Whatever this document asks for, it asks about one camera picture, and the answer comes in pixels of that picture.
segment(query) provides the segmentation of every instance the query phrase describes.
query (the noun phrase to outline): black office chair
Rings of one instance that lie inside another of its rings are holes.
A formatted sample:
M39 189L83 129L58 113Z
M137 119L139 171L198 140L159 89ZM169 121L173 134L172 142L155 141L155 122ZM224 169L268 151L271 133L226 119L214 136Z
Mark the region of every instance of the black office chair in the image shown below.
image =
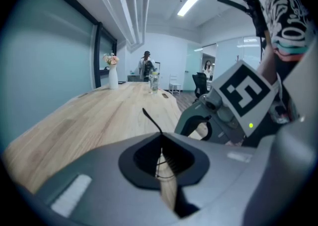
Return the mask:
M207 77L206 75L192 75L193 77L193 81L195 83L195 96L197 97L197 99L195 99L194 102L196 102L198 100L198 98L205 93L208 93L208 89L207 89Z
M205 75L205 73L197 73L198 76L204 76L205 78L207 78L207 76Z

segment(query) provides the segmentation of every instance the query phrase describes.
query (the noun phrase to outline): light wood tabletop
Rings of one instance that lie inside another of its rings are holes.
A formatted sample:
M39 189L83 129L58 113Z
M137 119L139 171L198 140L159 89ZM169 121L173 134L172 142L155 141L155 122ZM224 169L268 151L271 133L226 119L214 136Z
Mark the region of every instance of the light wood tabletop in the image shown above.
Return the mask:
M85 152L134 136L157 132L145 108L164 132L174 132L181 112L175 98L147 83L103 86L78 96L18 137L3 156L12 178L35 193L54 173ZM201 137L194 132L194 139Z

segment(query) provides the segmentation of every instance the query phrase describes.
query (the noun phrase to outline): door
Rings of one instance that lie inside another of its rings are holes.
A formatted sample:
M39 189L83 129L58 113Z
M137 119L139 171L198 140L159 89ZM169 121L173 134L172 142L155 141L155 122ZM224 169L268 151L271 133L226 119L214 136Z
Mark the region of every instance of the door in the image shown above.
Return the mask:
M202 50L195 51L197 49L199 49L199 46L188 43L183 91L195 90L195 83L193 81L192 75L196 75L198 72L200 72L202 61Z

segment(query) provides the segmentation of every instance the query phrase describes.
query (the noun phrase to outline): white vase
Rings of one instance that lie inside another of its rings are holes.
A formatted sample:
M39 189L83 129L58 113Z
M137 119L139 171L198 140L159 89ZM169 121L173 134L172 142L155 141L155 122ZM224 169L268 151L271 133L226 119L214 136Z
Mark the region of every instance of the white vase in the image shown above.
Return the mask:
M118 88L118 76L117 76L117 65L109 66L109 88L117 89Z

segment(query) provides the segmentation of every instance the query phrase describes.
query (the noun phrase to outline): fluorescent light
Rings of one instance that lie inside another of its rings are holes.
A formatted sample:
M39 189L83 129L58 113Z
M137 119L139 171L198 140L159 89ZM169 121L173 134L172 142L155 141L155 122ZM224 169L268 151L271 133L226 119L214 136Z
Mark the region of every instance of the fluorescent light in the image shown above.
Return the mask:
M256 39L244 39L244 42L252 42L252 41L257 41Z
M185 2L181 10L178 12L179 16L185 16L185 14L190 10L190 8L197 2L198 0L188 0Z
M258 44L237 45L238 48L259 47Z

